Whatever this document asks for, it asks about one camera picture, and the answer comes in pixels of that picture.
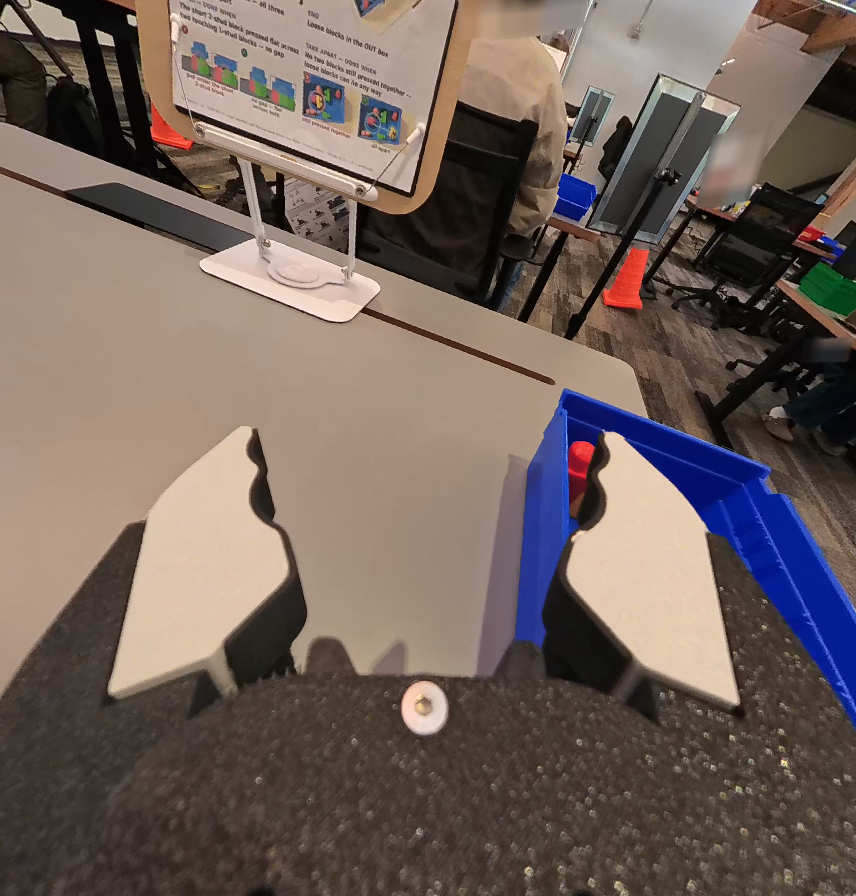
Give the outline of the blue plastic bin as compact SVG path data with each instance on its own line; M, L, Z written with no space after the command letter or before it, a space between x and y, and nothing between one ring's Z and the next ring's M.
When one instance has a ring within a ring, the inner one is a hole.
M856 728L856 609L770 469L694 436L563 390L526 473L515 639L541 646L542 608L561 550L576 531L568 516L568 447L621 434L726 538L802 642Z

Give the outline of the grey framed partition panel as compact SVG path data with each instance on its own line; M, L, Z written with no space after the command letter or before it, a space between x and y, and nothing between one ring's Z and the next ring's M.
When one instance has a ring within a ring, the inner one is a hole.
M657 244L699 182L713 142L728 131L740 109L732 100L659 73L587 228L622 237L653 176L671 168L681 174L680 183L658 196L635 238Z

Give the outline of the green storage bins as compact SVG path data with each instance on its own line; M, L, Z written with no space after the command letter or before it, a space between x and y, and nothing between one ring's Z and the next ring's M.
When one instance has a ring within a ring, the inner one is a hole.
M848 316L856 311L856 280L842 276L826 263L814 265L798 288L812 302L837 315Z

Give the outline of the red two-stud toy block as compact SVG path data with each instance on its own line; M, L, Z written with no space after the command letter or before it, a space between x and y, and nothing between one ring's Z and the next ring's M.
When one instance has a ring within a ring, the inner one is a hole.
M575 520L587 492L589 468L594 453L595 445L586 441L572 442L568 448L568 514Z

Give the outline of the printed paper sheet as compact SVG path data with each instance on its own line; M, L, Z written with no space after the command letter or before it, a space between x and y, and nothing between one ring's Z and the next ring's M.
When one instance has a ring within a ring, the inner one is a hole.
M346 252L349 207L343 196L285 175L286 217L293 233L319 245Z

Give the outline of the small blue storage bin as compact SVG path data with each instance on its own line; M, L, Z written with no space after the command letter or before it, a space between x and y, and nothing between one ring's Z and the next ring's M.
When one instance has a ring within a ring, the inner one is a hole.
M597 198L597 188L575 175L562 173L553 215L578 222L584 218Z

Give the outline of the orange traffic cone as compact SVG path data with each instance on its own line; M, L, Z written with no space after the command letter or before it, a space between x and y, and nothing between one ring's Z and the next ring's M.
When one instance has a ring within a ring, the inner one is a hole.
M189 151L194 141L182 136L171 128L165 119L159 114L153 102L150 105L151 127L150 133L154 143L181 151Z
M632 247L611 287L602 293L603 304L609 308L641 310L640 289L646 273L649 250Z

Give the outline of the wooden desk with black legs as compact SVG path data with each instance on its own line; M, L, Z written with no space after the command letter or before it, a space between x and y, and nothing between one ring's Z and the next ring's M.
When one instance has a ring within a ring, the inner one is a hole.
M796 285L784 279L777 280L775 287L780 296L789 301L790 314L799 320L800 329L765 356L747 375L732 382L724 398L718 402L713 402L702 391L695 392L714 443L730 452L735 452L736 448L725 430L725 420L758 389L771 382L786 363L801 360L803 349L814 351L815 338L836 339L838 347L835 353L839 356L856 353L856 333L836 316L830 315L826 309L804 296Z

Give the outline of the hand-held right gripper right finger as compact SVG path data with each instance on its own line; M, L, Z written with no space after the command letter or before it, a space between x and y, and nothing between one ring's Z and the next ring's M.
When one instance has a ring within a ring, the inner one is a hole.
M635 711L658 709L659 686L740 711L711 533L688 499L604 431L577 521L543 606L547 674Z

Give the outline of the black mesh chair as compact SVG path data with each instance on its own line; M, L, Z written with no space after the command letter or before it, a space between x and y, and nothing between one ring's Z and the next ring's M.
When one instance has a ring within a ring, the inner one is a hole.
M537 130L459 101L432 193L408 214L363 207L357 259L499 311L532 246L509 220Z

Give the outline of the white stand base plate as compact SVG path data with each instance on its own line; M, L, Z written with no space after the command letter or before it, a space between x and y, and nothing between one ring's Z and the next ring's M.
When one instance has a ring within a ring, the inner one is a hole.
M167 124L240 165L254 236L201 270L327 322L379 293L355 272L360 206L418 209L434 190L480 2L136 2L147 93ZM341 196L346 260L267 236L253 164Z

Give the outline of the black backpack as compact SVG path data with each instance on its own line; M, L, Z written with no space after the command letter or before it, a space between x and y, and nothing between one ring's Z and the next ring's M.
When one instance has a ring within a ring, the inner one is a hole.
M105 134L89 89L70 76L56 79L46 96L45 136L61 145L105 159Z

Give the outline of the black office chair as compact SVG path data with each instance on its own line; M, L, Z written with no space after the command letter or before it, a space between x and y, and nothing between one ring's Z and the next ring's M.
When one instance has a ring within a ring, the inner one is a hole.
M731 223L701 253L694 267L711 282L707 287L670 286L679 293L673 309L696 300L713 314L713 330L746 324L764 297L797 255L795 242L820 212L817 203L761 185Z

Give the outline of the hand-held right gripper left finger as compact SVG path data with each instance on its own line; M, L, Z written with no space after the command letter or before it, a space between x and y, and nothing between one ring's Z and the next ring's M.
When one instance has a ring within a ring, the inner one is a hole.
M107 694L204 676L219 697L294 668L307 620L254 427L229 433L147 513Z

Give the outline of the black tripod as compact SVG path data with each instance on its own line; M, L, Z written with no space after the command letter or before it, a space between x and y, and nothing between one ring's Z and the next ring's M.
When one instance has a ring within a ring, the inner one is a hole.
M601 297L603 290L607 287L609 280L614 275L618 264L621 263L624 255L632 247L635 238L638 235L638 231L641 229L649 212L651 212L655 203L658 201L658 196L660 196L667 187L679 184L680 180L681 174L671 168L665 168L653 176L650 181L646 198L632 215L620 243L617 245L608 263L606 263L606 266L600 277L597 279L596 284L593 286L589 297L584 300L579 311L570 316L564 339L572 341L579 333L584 322L589 317L590 311L593 309L597 300ZM534 312L534 308L536 308L570 236L572 236L570 231L564 227L559 228L559 235L551 246L549 252L547 252L546 259L542 263L540 270L534 279L532 288L527 294L526 301L519 312L517 317L519 322L529 322L529 319Z

